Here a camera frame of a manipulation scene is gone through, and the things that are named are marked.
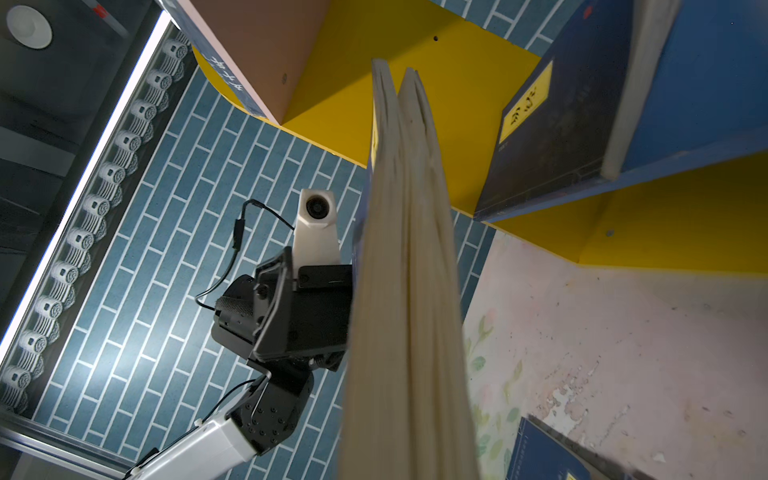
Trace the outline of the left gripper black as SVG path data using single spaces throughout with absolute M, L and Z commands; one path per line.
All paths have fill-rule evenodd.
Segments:
M 347 350 L 352 297 L 350 264 L 295 269 L 285 247 L 219 297 L 211 337 L 253 366 L 305 361 L 336 371 Z

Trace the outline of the blue book yellow label Yijing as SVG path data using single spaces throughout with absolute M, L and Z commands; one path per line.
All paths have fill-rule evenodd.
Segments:
M 619 178 L 681 9 L 585 1 L 502 112 L 474 217 L 496 222 Z

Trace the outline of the colourful illustrated thick book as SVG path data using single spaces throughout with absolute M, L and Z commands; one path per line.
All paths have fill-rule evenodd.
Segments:
M 187 37 L 194 55 L 211 85 L 244 113 L 262 120 L 277 119 L 246 78 L 224 41 L 223 24 L 203 14 L 203 1 L 159 1 L 173 23 Z

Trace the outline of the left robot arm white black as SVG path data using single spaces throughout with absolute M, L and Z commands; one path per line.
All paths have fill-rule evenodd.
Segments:
M 151 449 L 128 479 L 215 479 L 288 439 L 314 373 L 339 369 L 353 298 L 350 264 L 296 267 L 291 248 L 235 279 L 214 306 L 212 338 L 260 372 L 226 393 L 194 427 Z

